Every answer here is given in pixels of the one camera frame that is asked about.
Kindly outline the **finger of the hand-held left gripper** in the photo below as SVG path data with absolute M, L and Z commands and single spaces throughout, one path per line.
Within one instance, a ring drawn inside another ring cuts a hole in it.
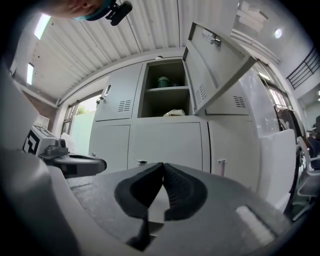
M 95 176 L 107 169 L 106 161 L 96 156 L 65 153 L 54 156 L 40 154 L 39 157 L 48 166 L 59 168 L 66 179 Z

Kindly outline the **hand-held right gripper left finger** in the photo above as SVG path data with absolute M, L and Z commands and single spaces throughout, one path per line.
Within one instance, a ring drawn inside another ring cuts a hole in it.
M 26 237 L 41 256 L 163 256 L 151 239 L 148 208 L 130 186 L 161 177 L 162 163 L 110 174 L 65 179 L 32 154 L 0 152 L 0 187 Z

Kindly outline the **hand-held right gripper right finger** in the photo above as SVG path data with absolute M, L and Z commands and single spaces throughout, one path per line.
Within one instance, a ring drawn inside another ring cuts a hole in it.
M 290 234 L 288 218 L 242 184 L 182 165 L 163 167 L 170 206 L 149 255 L 265 256 Z

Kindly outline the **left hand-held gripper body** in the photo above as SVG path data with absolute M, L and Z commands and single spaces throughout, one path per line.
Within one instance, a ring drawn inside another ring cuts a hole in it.
M 33 125 L 29 131 L 22 150 L 40 158 L 56 158 L 69 153 L 66 141 L 55 137 L 39 125 Z

